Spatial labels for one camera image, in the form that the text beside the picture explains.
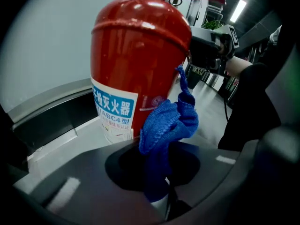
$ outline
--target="fire extinguisher label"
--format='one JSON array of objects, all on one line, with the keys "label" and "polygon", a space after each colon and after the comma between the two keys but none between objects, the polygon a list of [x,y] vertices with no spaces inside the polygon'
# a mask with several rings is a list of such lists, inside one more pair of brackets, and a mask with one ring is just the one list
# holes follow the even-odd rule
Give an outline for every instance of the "fire extinguisher label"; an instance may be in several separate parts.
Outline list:
[{"label": "fire extinguisher label", "polygon": [[91,80],[97,112],[107,140],[119,143],[131,139],[138,93],[110,88],[93,78]]}]

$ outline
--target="white wall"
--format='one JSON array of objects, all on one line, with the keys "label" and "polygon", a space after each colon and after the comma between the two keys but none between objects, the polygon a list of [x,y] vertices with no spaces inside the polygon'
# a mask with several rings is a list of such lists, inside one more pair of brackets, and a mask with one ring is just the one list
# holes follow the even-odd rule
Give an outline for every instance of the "white wall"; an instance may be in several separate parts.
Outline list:
[{"label": "white wall", "polygon": [[204,20],[206,18],[206,8],[208,6],[208,0],[201,0],[200,8],[199,8],[199,17],[198,20],[195,23],[195,27],[200,28],[202,24],[204,23]]},{"label": "white wall", "polygon": [[90,77],[91,30],[112,0],[29,0],[0,51],[5,112],[54,87]]},{"label": "white wall", "polygon": [[208,77],[208,79],[206,80],[206,84],[209,84],[210,83],[210,81],[211,81],[211,79],[212,79],[212,77],[213,77],[213,74],[210,74],[209,75],[209,77]]},{"label": "white wall", "polygon": [[188,8],[191,4],[191,0],[182,0],[182,3],[177,7],[177,9],[184,15],[184,17],[187,17],[188,14]]},{"label": "white wall", "polygon": [[216,83],[215,83],[215,85],[214,85],[213,88],[214,88],[215,90],[219,91],[219,89],[221,88],[221,86],[222,86],[222,84],[223,84],[223,80],[224,80],[224,77],[218,76],[217,81],[216,81]]}]

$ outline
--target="green vegetable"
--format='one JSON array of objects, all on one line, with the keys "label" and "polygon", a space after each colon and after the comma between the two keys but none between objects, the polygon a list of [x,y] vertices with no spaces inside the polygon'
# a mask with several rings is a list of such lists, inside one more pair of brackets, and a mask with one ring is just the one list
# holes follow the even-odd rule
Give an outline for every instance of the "green vegetable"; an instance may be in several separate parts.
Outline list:
[{"label": "green vegetable", "polygon": [[205,29],[211,29],[211,30],[214,30],[214,29],[217,29],[219,27],[222,27],[223,24],[221,24],[221,21],[220,20],[214,20],[214,21],[208,21],[206,19],[205,23],[202,25],[202,28],[205,28]]}]

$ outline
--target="blue cloth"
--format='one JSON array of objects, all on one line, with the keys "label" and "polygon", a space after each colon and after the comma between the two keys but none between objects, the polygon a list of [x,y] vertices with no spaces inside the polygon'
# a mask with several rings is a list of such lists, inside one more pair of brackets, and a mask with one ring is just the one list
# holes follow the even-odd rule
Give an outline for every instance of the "blue cloth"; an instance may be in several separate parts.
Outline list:
[{"label": "blue cloth", "polygon": [[191,137],[198,128],[195,98],[188,91],[182,66],[176,69],[180,75],[182,92],[178,102],[164,101],[154,109],[140,132],[139,151],[147,155],[145,163],[145,194],[155,202],[168,194],[167,175],[172,173],[168,161],[169,143]]}]

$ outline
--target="fire extinguisher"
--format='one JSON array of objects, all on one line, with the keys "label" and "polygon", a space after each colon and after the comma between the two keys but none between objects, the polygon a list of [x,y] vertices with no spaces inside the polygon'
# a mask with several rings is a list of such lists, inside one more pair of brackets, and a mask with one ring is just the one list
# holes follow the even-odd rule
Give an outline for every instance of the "fire extinguisher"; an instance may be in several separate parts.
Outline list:
[{"label": "fire extinguisher", "polygon": [[110,143],[139,135],[166,100],[190,41],[187,20],[163,0],[115,0],[100,11],[92,30],[91,80]]}]

